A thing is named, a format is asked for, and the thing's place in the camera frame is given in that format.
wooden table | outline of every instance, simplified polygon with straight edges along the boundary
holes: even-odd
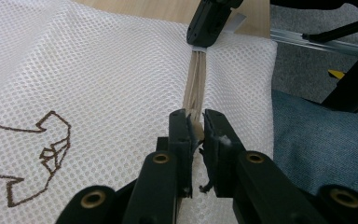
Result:
[[[75,0],[103,11],[190,24],[200,0]],[[269,38],[269,0],[243,0],[235,12],[247,18],[238,34]]]

white fabric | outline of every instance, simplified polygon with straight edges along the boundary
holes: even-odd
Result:
[[[0,1],[0,223],[54,223],[80,190],[139,174],[182,105],[191,46],[184,24],[70,1]],[[205,107],[248,149],[272,157],[276,44],[222,35],[207,49]],[[179,223],[235,223],[229,200],[198,194]]]

brass screw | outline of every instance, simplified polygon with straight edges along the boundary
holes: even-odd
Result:
[[[159,164],[165,163],[169,160],[170,160],[170,158],[168,157],[168,155],[162,154],[162,153],[157,154],[156,156],[153,157],[153,162],[159,163]]]
[[[105,193],[99,189],[96,189],[83,196],[80,204],[84,208],[94,208],[101,205],[105,201],[105,199],[106,199]]]
[[[252,163],[262,163],[264,161],[264,157],[259,155],[258,153],[247,153],[246,159]]]
[[[358,207],[358,199],[345,189],[331,189],[330,197],[337,203],[349,208]]]

blue denim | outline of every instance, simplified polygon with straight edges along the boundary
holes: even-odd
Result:
[[[272,92],[274,161],[299,188],[338,184],[358,191],[358,114]]]

black plastic bracket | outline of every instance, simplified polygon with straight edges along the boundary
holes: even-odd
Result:
[[[136,179],[117,192],[106,186],[82,189],[66,205],[56,223],[121,223],[135,184]]]
[[[358,32],[358,21],[344,25],[342,27],[339,27],[337,29],[323,32],[317,35],[307,35],[303,34],[304,39],[308,39],[309,41],[316,41],[316,42],[327,42],[331,40],[335,40],[338,38],[341,38],[346,35],[352,35]]]
[[[173,111],[170,114],[168,150],[178,160],[178,196],[181,198],[192,197],[193,155],[199,144],[186,111]]]
[[[213,187],[217,197],[232,198],[238,179],[235,171],[238,154],[245,148],[226,116],[220,112],[205,110],[204,129],[205,141],[200,153],[208,171],[209,183],[200,190],[207,192]]]
[[[207,48],[223,30],[232,8],[243,0],[201,0],[187,29],[187,43]]]
[[[327,223],[265,154],[242,152],[237,174],[240,181],[233,208],[239,223]]]
[[[174,223],[177,215],[176,157],[149,154],[130,197],[122,223]]]

